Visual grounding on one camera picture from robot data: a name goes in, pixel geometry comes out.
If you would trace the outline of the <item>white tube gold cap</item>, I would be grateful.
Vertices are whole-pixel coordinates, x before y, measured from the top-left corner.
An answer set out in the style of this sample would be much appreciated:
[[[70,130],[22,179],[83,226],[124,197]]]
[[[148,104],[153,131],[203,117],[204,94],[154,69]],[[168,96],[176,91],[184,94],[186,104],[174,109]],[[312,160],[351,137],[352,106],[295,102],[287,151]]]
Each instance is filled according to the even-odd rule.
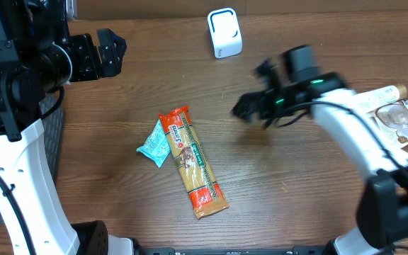
[[[394,103],[407,97],[405,85],[389,85],[372,91],[358,93],[354,96],[355,104],[365,113],[371,112],[382,106]]]

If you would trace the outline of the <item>orange spaghetti pack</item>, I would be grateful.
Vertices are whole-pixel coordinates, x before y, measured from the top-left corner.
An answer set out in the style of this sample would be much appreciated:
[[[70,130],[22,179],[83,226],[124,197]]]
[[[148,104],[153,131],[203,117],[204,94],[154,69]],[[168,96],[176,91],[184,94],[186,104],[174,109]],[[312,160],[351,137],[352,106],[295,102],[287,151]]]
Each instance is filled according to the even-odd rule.
[[[230,204],[215,178],[188,110],[188,106],[176,108],[160,114],[159,120],[194,214],[200,219],[227,209]]]

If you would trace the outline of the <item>teal snack packet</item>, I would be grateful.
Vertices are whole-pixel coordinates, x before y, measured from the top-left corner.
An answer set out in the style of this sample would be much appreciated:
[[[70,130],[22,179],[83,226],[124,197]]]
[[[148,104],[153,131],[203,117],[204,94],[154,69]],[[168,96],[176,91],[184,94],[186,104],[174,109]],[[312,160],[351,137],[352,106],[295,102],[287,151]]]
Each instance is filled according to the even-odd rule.
[[[161,168],[166,158],[171,153],[169,142],[164,134],[160,120],[157,121],[152,133],[141,147],[136,149],[147,158],[151,159],[158,168]]]

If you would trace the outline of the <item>beige clear food pouch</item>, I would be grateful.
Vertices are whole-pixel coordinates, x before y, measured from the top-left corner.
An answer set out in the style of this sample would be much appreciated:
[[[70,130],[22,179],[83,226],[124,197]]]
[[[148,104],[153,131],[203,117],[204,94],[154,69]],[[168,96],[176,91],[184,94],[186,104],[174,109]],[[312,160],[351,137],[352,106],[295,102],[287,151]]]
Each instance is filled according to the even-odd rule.
[[[408,145],[408,98],[372,110],[368,117],[392,145]]]

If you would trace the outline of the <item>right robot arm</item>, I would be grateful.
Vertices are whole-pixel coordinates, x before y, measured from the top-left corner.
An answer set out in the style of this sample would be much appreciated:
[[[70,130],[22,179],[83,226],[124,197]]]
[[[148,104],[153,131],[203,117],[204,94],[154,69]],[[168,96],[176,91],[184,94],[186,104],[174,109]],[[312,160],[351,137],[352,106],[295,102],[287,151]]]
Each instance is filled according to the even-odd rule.
[[[294,47],[280,58],[289,84],[282,84],[275,64],[264,61],[255,72],[266,89],[242,95],[232,114],[249,122],[258,113],[265,128],[298,111],[309,114],[339,143],[364,182],[357,226],[307,254],[393,254],[397,242],[408,238],[408,153],[388,144],[366,116],[359,93],[336,72],[321,71],[311,46]]]

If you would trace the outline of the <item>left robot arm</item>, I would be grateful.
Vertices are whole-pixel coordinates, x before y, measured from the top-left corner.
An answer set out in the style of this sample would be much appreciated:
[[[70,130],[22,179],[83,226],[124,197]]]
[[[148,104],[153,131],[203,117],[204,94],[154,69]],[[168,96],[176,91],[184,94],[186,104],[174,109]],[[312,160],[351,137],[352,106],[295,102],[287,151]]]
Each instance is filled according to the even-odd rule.
[[[134,254],[100,221],[72,224],[45,153],[40,102],[64,85],[114,77],[126,42],[110,29],[70,35],[66,1],[0,0],[0,213],[15,254]]]

